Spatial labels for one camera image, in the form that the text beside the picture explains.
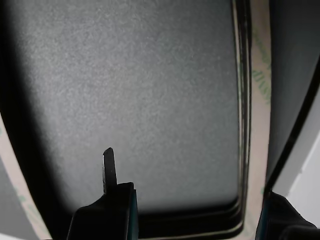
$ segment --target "black plastic part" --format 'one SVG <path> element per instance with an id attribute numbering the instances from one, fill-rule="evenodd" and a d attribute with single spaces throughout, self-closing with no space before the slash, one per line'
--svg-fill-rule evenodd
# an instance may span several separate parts
<path id="1" fill-rule="evenodd" d="M 108 187 L 107 194 L 75 212 L 67 239 L 133 239 L 138 228 L 137 224 L 132 224 L 138 222 L 134 214 L 137 210 L 131 211 L 133 202 L 137 199 L 132 182 Z"/>
<path id="2" fill-rule="evenodd" d="M 306 221 L 285 197 L 274 192 L 265 196 L 256 240 L 312 240 L 319 237 L 316 226 Z"/>

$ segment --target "white surface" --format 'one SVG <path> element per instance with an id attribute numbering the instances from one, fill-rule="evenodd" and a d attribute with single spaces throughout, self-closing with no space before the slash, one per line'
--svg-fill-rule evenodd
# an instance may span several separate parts
<path id="1" fill-rule="evenodd" d="M 22 240 L 22 239 L 0 233 L 0 240 Z"/>
<path id="2" fill-rule="evenodd" d="M 273 188 L 309 222 L 320 227 L 320 91 Z"/>
<path id="3" fill-rule="evenodd" d="M 309 222 L 320 227 L 320 131 L 286 197 Z"/>

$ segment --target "textured gray surface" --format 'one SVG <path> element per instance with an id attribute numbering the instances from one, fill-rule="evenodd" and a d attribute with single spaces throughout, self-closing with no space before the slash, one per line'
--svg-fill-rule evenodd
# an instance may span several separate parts
<path id="1" fill-rule="evenodd" d="M 47 164 L 71 209 L 103 192 L 102 154 L 141 212 L 237 197 L 231 1 L 11 0 Z"/>
<path id="2" fill-rule="evenodd" d="M 21 207 L 1 158 L 0 189 L 0 233 L 25 240 L 37 239 L 37 236 Z"/>
<path id="3" fill-rule="evenodd" d="M 289 140 L 320 55 L 320 1 L 272 0 L 270 6 L 272 98 L 267 180 Z"/>

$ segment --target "black frame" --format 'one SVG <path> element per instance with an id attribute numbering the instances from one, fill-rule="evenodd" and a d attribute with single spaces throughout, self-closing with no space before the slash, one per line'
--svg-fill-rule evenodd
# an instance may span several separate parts
<path id="1" fill-rule="evenodd" d="M 11 19 L 6 0 L 0 3 L 0 112 L 12 148 L 34 203 L 53 239 L 66 239 L 72 219 L 56 194 L 35 121 L 21 89 L 23 73 L 17 63 L 19 53 L 12 43 Z M 219 208 L 197 209 L 139 216 L 139 238 L 225 239 L 239 234 L 244 226 L 251 126 L 251 18 L 249 0 L 233 0 L 233 22 L 239 88 L 239 198 Z"/>

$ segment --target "gray panel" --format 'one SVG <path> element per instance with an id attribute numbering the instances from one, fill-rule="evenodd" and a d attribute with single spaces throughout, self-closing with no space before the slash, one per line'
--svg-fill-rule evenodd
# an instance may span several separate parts
<path id="1" fill-rule="evenodd" d="M 12 0 L 25 90 L 64 203 L 103 192 L 102 153 L 141 212 L 238 194 L 231 1 Z"/>
<path id="2" fill-rule="evenodd" d="M 289 140 L 320 55 L 320 1 L 272 0 L 270 7 L 272 98 L 267 180 Z"/>
<path id="3" fill-rule="evenodd" d="M 21 207 L 0 158 L 0 233 L 25 240 L 38 239 Z"/>

